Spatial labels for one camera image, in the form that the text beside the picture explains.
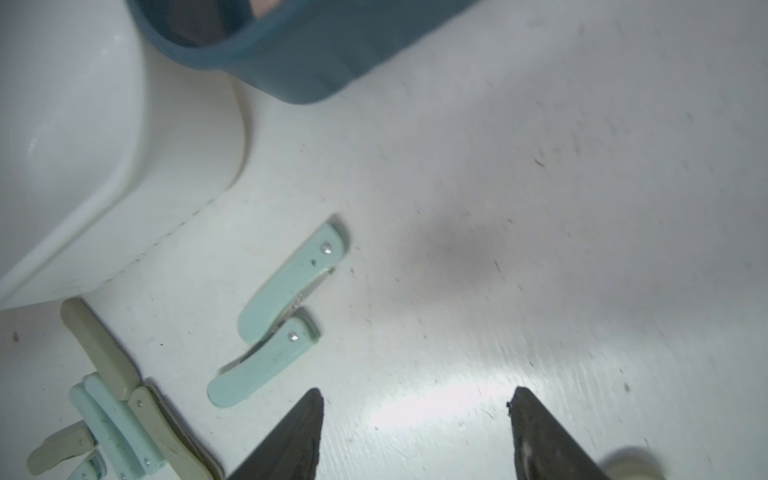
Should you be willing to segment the white storage box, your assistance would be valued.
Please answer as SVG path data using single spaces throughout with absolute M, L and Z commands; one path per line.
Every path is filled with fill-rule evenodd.
M 88 293 L 223 193 L 232 80 L 158 52 L 124 1 L 1 5 L 1 306 Z

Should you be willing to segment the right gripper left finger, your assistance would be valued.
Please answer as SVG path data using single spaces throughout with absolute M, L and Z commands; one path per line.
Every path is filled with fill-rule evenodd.
M 323 420 L 324 397 L 318 388 L 312 388 L 228 479 L 314 480 Z

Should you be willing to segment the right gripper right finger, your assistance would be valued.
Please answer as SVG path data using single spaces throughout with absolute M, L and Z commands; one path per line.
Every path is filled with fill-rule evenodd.
M 507 409 L 518 479 L 608 479 L 529 388 L 517 387 Z

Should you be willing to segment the dark teal storage box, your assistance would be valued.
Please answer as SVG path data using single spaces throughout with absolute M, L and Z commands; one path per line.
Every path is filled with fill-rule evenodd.
M 148 42 L 283 102 L 324 100 L 470 7 L 468 1 L 130 1 Z

